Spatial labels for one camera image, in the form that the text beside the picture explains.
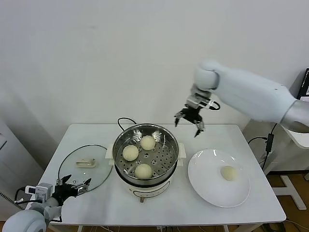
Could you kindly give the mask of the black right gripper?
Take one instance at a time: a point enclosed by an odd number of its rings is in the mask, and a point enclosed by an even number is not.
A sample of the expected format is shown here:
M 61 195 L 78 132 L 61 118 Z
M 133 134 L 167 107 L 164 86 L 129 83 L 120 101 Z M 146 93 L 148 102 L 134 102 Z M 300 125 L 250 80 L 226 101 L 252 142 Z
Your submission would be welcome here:
M 186 105 L 181 111 L 179 111 L 175 114 L 175 116 L 174 116 L 175 126 L 178 125 L 181 118 L 184 118 L 185 120 L 196 125 L 197 131 L 195 133 L 195 137 L 197 137 L 205 129 L 203 119 L 202 119 L 201 115 L 199 114 L 201 109 L 202 109 L 201 107 L 192 108 L 192 107 Z

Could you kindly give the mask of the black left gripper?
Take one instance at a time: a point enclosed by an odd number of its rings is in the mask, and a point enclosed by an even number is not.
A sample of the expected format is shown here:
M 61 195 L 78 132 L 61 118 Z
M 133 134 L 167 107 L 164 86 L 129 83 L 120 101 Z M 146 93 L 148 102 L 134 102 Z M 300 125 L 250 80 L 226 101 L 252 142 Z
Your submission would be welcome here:
M 78 193 L 88 192 L 88 188 L 92 180 L 89 178 L 83 183 L 73 186 L 71 184 L 66 184 L 70 177 L 71 175 L 67 175 L 56 180 L 55 191 L 52 194 L 52 197 L 58 202 L 59 206 L 63 206 L 65 200 L 69 197 L 76 197 Z

